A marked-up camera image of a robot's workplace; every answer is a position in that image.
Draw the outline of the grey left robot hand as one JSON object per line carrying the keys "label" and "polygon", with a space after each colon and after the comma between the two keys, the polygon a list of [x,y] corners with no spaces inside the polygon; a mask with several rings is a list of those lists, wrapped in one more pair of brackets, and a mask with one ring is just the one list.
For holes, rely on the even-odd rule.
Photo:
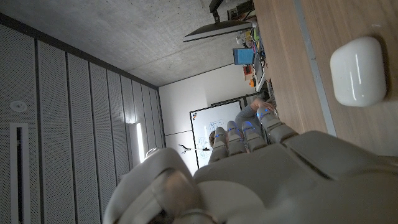
{"label": "grey left robot hand", "polygon": [[218,128],[191,173],[176,150],[152,149],[126,174],[104,223],[396,223],[397,159],[319,131],[299,134],[265,108]]}

